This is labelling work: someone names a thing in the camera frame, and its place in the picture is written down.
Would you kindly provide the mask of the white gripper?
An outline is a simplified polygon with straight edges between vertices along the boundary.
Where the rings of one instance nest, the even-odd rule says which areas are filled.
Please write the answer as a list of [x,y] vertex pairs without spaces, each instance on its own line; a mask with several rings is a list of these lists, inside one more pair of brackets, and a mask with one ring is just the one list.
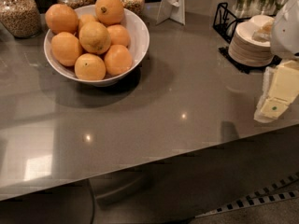
[[[269,123],[277,120],[289,107],[281,101],[292,103],[299,94],[299,62],[288,60],[275,69],[267,67],[263,73],[262,91],[254,119]],[[267,95],[277,100],[266,99]]]

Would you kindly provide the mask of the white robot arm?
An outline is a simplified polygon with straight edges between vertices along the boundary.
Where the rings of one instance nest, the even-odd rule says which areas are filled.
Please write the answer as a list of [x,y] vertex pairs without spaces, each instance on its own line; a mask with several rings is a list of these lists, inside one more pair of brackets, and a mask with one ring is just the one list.
[[299,95],[299,0],[288,0],[276,15],[270,49],[281,62],[263,74],[263,95],[254,113],[261,123],[278,119]]

